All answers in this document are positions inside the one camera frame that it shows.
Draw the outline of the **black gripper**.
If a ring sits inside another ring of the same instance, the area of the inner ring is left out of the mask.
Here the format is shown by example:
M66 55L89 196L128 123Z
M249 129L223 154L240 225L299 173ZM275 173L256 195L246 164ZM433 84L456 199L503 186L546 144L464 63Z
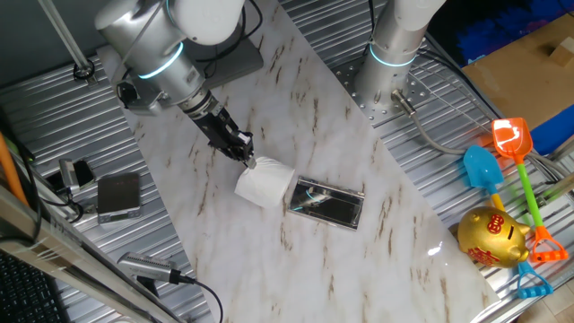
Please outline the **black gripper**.
M209 145L216 150L249 169L256 167L253 134L238 130L222 105L215 105L205 115L197 118L196 125L209 139Z

